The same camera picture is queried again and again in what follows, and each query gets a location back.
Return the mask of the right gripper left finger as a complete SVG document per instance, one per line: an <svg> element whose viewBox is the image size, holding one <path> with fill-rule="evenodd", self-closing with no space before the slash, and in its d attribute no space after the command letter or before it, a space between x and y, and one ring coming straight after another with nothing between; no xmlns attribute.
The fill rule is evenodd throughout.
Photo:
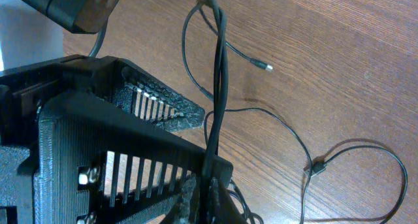
<svg viewBox="0 0 418 224"><path fill-rule="evenodd" d="M190 176L183 184L180 194L170 212L160 224L193 224L199 216L200 178Z"/></svg>

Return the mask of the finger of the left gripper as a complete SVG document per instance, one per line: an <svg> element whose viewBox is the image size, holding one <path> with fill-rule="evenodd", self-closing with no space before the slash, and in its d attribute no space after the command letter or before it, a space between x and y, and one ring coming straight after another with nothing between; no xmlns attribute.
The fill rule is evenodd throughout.
<svg viewBox="0 0 418 224"><path fill-rule="evenodd" d="M202 126L205 110L127 59L115 62L112 104L168 132Z"/></svg>
<svg viewBox="0 0 418 224"><path fill-rule="evenodd" d="M114 107L106 115L114 139L102 166L80 167L78 183L99 182L100 194L114 203L116 223L165 218L185 181L200 178L204 150ZM91 214L74 223L98 222Z"/></svg>

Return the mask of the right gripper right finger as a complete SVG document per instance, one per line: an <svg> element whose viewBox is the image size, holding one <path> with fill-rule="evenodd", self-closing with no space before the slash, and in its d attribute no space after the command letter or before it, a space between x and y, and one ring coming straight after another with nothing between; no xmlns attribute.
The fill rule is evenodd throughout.
<svg viewBox="0 0 418 224"><path fill-rule="evenodd" d="M208 222L210 224L246 224L223 184L210 180L208 194Z"/></svg>

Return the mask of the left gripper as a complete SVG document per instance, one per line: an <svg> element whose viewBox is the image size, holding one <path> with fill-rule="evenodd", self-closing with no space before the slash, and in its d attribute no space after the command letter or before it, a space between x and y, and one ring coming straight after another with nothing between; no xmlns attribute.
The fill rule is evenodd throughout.
<svg viewBox="0 0 418 224"><path fill-rule="evenodd" d="M74 223L95 214L116 223L99 182L78 183L80 167L101 167L114 135L106 118L115 57L71 56L1 74L1 211L16 220Z"/></svg>

